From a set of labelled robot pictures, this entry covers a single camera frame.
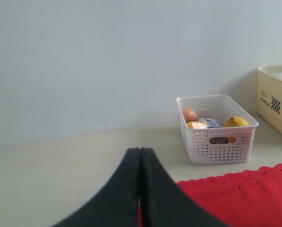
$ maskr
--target yellow storage box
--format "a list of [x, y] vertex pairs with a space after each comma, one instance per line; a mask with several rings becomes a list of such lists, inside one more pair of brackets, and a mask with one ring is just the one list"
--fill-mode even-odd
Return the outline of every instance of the yellow storage box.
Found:
[[282, 65], [257, 68], [259, 114], [282, 134]]

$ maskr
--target black pointed object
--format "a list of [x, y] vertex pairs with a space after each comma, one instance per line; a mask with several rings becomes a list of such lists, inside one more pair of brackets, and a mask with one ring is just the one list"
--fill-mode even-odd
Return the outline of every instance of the black pointed object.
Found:
[[129, 148], [103, 188], [53, 227], [137, 227], [140, 149]]
[[228, 226], [174, 183], [151, 148], [141, 148], [139, 195], [143, 227]]

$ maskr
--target checkered pattern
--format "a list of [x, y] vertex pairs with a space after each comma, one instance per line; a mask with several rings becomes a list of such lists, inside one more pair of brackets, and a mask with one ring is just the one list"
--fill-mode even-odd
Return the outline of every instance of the checkered pattern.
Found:
[[272, 97], [271, 109], [273, 109], [278, 114], [281, 114], [281, 102], [274, 97]]

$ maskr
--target basket handle hole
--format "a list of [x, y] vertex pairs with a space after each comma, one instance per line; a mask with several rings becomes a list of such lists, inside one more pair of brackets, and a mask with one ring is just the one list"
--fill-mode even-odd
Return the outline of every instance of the basket handle hole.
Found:
[[213, 137], [210, 139], [210, 144], [228, 144], [228, 143], [235, 143], [236, 142], [236, 137], [231, 136], [231, 137]]

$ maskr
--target red cloth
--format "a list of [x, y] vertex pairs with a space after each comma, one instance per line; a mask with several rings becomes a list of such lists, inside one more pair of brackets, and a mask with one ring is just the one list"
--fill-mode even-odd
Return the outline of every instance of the red cloth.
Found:
[[231, 227], [282, 227], [282, 164], [177, 185]]

